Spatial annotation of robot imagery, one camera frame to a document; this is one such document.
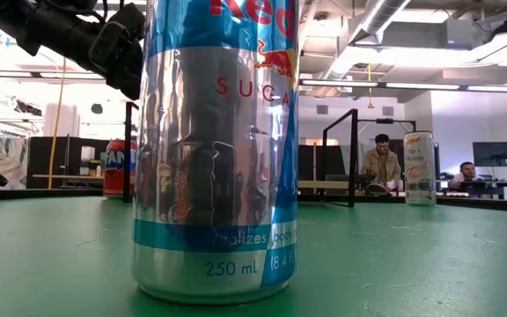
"black robotic arm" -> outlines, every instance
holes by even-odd
[[[0,0],[0,29],[28,54],[48,47],[100,74],[107,85],[137,100],[140,94],[144,15],[133,4],[107,22],[86,22],[96,0]]]

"energy drink can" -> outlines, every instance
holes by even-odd
[[[406,203],[436,204],[434,141],[431,132],[410,132],[404,136]]]
[[[103,196],[122,197],[124,184],[124,140],[112,140],[107,146],[107,161],[103,175]],[[130,143],[130,195],[134,194],[136,173],[136,142]]]
[[[132,274],[194,304],[260,299],[297,257],[296,0],[148,2]]]

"green table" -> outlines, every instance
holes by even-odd
[[[507,211],[301,204],[290,286],[226,307],[139,291],[131,220],[99,197],[0,202],[0,317],[507,317]]]

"window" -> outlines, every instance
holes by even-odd
[[[304,139],[304,142],[305,142],[305,145],[322,145],[322,139],[310,139],[310,138],[306,138]],[[336,139],[328,139],[327,140],[327,145],[340,145],[340,143],[338,142],[338,140]]]

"person sitting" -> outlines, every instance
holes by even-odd
[[[398,186],[400,179],[400,164],[396,154],[388,149],[390,139],[388,135],[379,134],[375,137],[375,149],[367,151],[361,166],[361,173],[371,173],[374,176],[373,183],[386,185],[393,181],[393,186]]]
[[[476,176],[474,164],[471,162],[464,162],[460,166],[460,173],[455,175],[449,182],[449,188],[461,189],[463,181],[482,181],[482,177]]]

